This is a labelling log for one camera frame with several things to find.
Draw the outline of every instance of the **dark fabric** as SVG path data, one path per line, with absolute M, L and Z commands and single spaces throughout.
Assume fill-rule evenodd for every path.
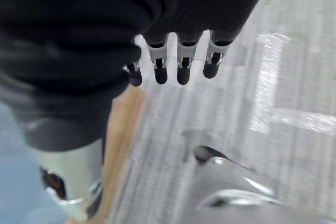
M 23 127 L 32 147 L 83 146 L 105 134 L 111 100 L 129 82 L 122 66 L 140 57 L 136 34 L 220 29 L 234 39 L 257 1 L 0 0 L 0 100 L 34 125 Z M 38 122 L 54 119 L 82 127 L 86 140 L 61 129 L 48 139 Z

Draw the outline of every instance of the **silver metal part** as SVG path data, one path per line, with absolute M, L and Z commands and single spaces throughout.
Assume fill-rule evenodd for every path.
M 226 52 L 228 51 L 230 45 L 227 46 L 217 46 L 216 44 L 214 44 L 213 40 L 213 32 L 210 32 L 210 39 L 209 39 L 209 43 L 208 43 L 208 49 L 206 52 L 206 62 L 208 64 L 212 63 L 212 58 L 214 53 L 219 53 L 220 54 L 220 58 L 219 61 L 216 63 L 217 65 L 220 65 L 222 63 L 222 60 L 224 58 L 224 56 L 226 55 Z
M 155 69 L 157 69 L 157 65 L 156 65 L 156 59 L 162 59 L 162 68 L 166 68 L 167 66 L 167 39 L 168 36 L 166 37 L 166 41 L 163 45 L 163 47 L 151 47 L 149 45 L 148 46 L 148 51 L 149 51 L 149 55 L 151 57 L 151 61 L 153 63 L 153 67 Z
M 183 206 L 178 224 L 334 223 L 276 201 L 254 173 L 223 157 L 197 167 Z
M 134 71 L 138 71 L 139 70 L 139 61 L 134 61 L 133 62 L 133 66 L 134 66 Z M 124 71 L 126 71 L 126 72 L 130 72 L 130 69 L 128 68 L 128 66 L 127 65 L 124 65 L 123 67 L 122 67 L 122 69 L 124 70 Z
M 180 41 L 177 42 L 177 65 L 179 68 L 183 68 L 182 60 L 183 58 L 189 58 L 189 65 L 187 68 L 191 67 L 193 60 L 195 59 L 197 44 L 193 46 L 183 46 Z
M 65 152 L 34 152 L 41 168 L 63 181 L 64 197 L 45 183 L 54 202 L 76 221 L 90 219 L 90 209 L 92 205 L 98 208 L 102 193 L 102 140 Z

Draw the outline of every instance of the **robotic hand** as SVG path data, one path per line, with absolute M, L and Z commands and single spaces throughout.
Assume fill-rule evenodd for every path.
M 200 165 L 195 170 L 178 224 L 336 223 L 275 200 L 271 187 L 215 149 L 199 146 L 194 156 Z
M 144 36 L 164 84 L 167 34 L 176 32 L 177 81 L 186 84 L 197 42 L 211 30 L 203 73 L 213 78 L 258 0 L 0 1 L 0 100 L 35 152 L 45 190 L 85 221 L 102 195 L 111 100 L 129 79 L 142 81 L 134 36 Z

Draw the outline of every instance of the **black knit fabric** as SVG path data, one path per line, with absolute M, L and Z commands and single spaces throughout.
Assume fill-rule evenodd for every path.
M 104 136 L 111 100 L 129 82 L 122 66 L 141 54 L 136 34 L 156 40 L 214 29 L 233 40 L 257 1 L 0 0 L 0 100 L 32 147 L 81 147 Z M 70 143 L 76 132 L 53 128 L 63 122 L 82 127 L 85 140 Z M 45 129 L 59 137 L 50 143 Z

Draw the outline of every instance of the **black fingertip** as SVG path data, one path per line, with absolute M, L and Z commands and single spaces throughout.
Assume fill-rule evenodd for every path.
M 186 85 L 190 78 L 190 68 L 177 68 L 177 81 L 181 85 Z
M 130 83 L 135 87 L 140 86 L 140 84 L 142 83 L 142 76 L 140 69 L 138 71 L 130 70 L 130 76 L 131 76 Z
M 154 69 L 154 74 L 158 84 L 165 84 L 167 82 L 168 76 L 166 68 Z
M 203 68 L 203 75 L 208 79 L 212 79 L 217 75 L 218 69 L 219 65 L 214 63 L 208 64 L 207 62 L 205 62 Z

